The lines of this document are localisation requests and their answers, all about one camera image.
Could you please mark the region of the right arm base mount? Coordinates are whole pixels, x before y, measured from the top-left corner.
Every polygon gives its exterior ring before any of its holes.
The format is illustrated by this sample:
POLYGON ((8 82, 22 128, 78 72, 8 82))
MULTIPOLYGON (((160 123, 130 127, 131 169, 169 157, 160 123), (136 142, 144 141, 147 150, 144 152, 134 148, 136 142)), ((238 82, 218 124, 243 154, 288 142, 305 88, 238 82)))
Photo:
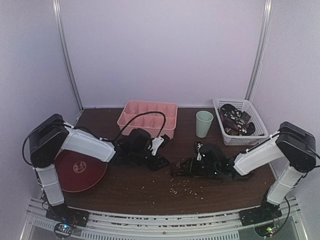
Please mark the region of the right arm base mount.
POLYGON ((266 200, 258 207, 253 207, 239 212, 239 218, 243 227, 254 227, 255 233, 263 238, 272 237, 280 227, 282 212, 279 205, 274 205, 266 200))

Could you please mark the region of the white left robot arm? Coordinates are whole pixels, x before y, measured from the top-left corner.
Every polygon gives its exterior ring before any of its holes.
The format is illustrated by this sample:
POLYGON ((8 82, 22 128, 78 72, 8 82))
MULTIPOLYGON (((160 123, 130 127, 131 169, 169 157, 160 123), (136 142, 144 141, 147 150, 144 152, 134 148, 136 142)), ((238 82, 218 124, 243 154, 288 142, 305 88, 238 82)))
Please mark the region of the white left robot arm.
POLYGON ((142 128, 132 129, 127 136, 118 133, 114 139, 103 138, 84 126, 67 123, 60 114, 55 113, 32 130, 23 144, 29 145, 29 159, 25 162, 35 169, 47 201, 53 206, 53 215, 61 222, 67 222, 72 218, 72 211, 64 205, 56 167, 59 153, 69 151, 106 164, 144 165, 155 172, 170 164, 158 153, 169 139, 160 132, 153 137, 142 128))

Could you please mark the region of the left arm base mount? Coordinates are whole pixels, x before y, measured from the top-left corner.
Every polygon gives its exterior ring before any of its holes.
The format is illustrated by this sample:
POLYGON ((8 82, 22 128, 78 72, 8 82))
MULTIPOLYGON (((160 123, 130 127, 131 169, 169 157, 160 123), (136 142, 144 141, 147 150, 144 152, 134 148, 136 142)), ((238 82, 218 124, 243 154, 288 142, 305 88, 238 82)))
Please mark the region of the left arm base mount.
POLYGON ((77 227, 86 227, 89 220, 89 212, 86 210, 70 208, 65 202, 52 206, 48 201, 45 217, 56 221, 53 233, 60 239, 70 237, 77 227))

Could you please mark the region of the dark floral patterned tie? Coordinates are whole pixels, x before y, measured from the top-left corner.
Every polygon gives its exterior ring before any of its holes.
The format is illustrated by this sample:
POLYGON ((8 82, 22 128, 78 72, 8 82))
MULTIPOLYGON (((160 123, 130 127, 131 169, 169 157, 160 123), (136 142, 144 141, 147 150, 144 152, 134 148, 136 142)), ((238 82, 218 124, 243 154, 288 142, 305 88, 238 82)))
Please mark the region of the dark floral patterned tie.
POLYGON ((226 170, 220 170, 217 167, 215 163, 204 164, 195 161, 172 163, 170 174, 173 177, 215 179, 222 182, 247 181, 255 175, 255 172, 240 175, 233 167, 228 167, 226 170))

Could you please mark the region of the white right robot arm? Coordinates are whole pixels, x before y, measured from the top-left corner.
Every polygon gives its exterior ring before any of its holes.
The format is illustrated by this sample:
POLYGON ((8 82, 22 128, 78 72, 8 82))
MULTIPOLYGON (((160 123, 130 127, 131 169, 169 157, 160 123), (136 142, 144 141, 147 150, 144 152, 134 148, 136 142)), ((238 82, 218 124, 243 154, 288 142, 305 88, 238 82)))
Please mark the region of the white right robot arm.
POLYGON ((196 156, 183 163, 183 172, 190 177, 218 178, 224 181, 248 179, 254 170, 278 159, 288 165, 266 193, 266 202, 256 210, 259 220, 268 220, 299 180, 317 167, 316 138, 308 131, 285 121, 278 131, 263 142, 227 158, 213 143, 196 146, 196 156))

